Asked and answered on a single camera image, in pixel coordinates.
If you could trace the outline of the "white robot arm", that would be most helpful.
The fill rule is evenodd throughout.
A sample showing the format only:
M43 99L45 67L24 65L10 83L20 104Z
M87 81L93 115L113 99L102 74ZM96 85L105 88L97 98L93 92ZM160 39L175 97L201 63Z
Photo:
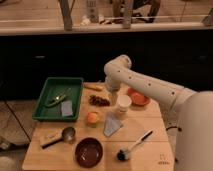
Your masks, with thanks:
M213 171L213 90L195 91L131 69L120 55L104 67L110 93L125 84L155 101L163 114L177 114L173 171Z

